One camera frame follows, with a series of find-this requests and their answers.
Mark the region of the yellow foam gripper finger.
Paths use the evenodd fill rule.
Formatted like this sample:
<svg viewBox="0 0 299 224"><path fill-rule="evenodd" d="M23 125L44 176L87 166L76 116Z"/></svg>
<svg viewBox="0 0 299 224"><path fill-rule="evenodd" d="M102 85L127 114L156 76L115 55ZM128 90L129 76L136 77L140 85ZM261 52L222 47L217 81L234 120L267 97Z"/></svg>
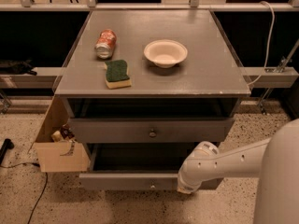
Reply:
<svg viewBox="0 0 299 224"><path fill-rule="evenodd" d="M179 187L178 186L177 187L177 192L182 193L182 194L188 194L188 195L190 195L190 194L194 193L195 190L194 189L189 189L188 187L184 188L184 187Z"/></svg>

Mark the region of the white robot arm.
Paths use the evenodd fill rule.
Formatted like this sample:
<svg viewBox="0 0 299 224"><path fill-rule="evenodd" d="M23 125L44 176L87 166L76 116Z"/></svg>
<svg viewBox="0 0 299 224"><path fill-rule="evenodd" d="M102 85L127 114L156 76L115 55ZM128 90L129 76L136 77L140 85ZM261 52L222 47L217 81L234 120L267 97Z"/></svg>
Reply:
<svg viewBox="0 0 299 224"><path fill-rule="evenodd" d="M220 154L204 141L178 171L178 191L191 194L203 182L225 177L259 179L254 224L299 223L299 119L272 137Z"/></svg>

